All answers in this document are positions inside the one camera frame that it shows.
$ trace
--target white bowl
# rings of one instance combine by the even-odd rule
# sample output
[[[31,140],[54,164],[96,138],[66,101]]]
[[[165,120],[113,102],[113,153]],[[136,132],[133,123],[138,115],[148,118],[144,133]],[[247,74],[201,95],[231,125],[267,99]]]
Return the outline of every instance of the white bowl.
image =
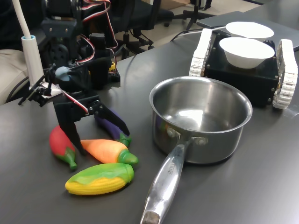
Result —
[[[232,37],[246,37],[263,42],[274,35],[273,30],[256,22],[231,22],[226,29]]]
[[[275,53],[273,48],[265,43],[242,37],[224,38],[219,44],[228,62],[242,69],[255,68]]]

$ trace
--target stainless steel saucepan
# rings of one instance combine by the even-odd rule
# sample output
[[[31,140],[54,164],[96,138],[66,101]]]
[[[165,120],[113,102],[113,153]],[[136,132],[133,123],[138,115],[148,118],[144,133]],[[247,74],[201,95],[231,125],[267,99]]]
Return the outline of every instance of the stainless steel saucepan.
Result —
[[[149,96],[154,142],[168,153],[145,202],[141,224],[160,224],[174,198],[184,161],[209,164],[236,149],[252,106],[226,83],[177,77],[156,85]]]

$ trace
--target toy red pepper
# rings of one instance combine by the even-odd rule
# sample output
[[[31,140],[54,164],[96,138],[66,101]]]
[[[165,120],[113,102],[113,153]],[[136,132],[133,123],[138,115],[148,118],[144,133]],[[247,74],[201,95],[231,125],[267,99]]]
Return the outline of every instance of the toy red pepper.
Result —
[[[72,170],[77,168],[75,149],[59,125],[52,130],[49,142],[51,150],[57,158],[69,163]]]

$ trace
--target floor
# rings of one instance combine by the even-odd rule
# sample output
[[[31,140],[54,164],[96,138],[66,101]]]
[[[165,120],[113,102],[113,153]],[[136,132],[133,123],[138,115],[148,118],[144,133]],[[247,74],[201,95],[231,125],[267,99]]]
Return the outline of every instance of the floor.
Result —
[[[246,12],[248,10],[251,10],[253,8],[258,7],[259,5],[246,2],[243,0],[213,0],[211,4],[211,8],[204,11],[208,14],[214,14],[214,15],[220,15],[225,13],[230,13],[234,11],[240,11],[240,12]],[[183,10],[193,10],[193,5],[186,5],[183,7],[172,9],[173,13],[175,15],[182,14]],[[154,42],[155,47],[159,47],[167,42],[169,42],[172,37],[174,37],[177,33],[183,31],[186,29],[186,26],[188,24],[190,19],[187,20],[173,20],[170,23],[169,27],[165,27],[164,24],[157,24],[153,30],[144,30],[142,33],[146,35],[149,39],[151,39]],[[193,24],[192,28],[200,28],[196,25],[196,23]],[[119,40],[122,40],[123,32],[117,33],[116,38]],[[136,41],[134,37],[130,36],[130,40]]]

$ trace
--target toy vegetable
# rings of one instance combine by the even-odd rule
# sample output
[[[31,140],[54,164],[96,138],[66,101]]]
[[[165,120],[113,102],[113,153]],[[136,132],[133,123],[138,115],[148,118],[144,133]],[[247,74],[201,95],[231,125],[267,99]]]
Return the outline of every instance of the toy vegetable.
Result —
[[[96,139],[81,140],[83,148],[102,163],[137,164],[138,158],[128,148],[117,141]]]
[[[75,195],[100,195],[123,188],[134,177],[131,165],[123,163],[100,164],[72,176],[65,188]]]
[[[115,111],[111,110],[116,116],[120,117]],[[122,144],[124,144],[126,147],[129,146],[131,142],[130,136],[127,136],[124,134],[124,132],[116,125],[112,124],[106,119],[100,118],[97,115],[94,115],[95,120],[97,121],[98,125],[101,126],[102,128],[105,128],[112,138],[115,141],[119,141]]]
[[[59,125],[52,130],[49,142],[50,148],[57,158],[69,163],[71,169],[77,168],[75,163],[75,149]]]

